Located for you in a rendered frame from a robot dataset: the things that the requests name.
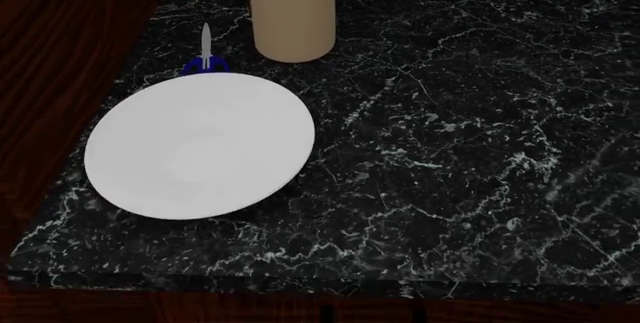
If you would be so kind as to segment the white round plate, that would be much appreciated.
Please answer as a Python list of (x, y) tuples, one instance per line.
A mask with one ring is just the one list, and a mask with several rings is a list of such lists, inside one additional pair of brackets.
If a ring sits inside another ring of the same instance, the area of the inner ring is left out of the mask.
[(287, 88), (247, 74), (203, 73), (116, 104), (87, 139), (84, 167), (118, 208), (194, 220), (276, 193), (301, 171), (314, 141), (309, 109)]

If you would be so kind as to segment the beige cylindrical container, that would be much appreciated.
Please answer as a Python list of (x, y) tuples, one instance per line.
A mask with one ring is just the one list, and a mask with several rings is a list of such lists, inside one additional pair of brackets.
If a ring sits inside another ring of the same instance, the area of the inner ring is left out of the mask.
[(314, 61), (335, 44), (335, 0), (250, 0), (250, 11), (254, 44), (265, 58)]

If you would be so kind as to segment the dark wood base cabinet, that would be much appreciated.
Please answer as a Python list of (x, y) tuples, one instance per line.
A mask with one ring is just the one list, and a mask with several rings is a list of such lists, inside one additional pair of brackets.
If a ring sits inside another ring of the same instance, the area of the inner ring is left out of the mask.
[(640, 323), (640, 304), (24, 289), (0, 276), (0, 323)]

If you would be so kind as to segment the dark wood tall cabinet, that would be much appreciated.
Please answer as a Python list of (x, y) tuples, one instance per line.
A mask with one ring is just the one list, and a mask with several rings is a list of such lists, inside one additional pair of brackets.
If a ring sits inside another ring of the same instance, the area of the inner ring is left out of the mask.
[(159, 0), (0, 0), (0, 264)]

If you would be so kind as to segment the blue-handled scissors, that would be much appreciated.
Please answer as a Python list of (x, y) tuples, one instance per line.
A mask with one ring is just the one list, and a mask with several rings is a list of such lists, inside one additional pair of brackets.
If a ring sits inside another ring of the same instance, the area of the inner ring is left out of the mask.
[(212, 36), (210, 26), (204, 23), (200, 34), (200, 54), (188, 61), (182, 71), (182, 76), (200, 73), (229, 73), (229, 64), (221, 57), (212, 54)]

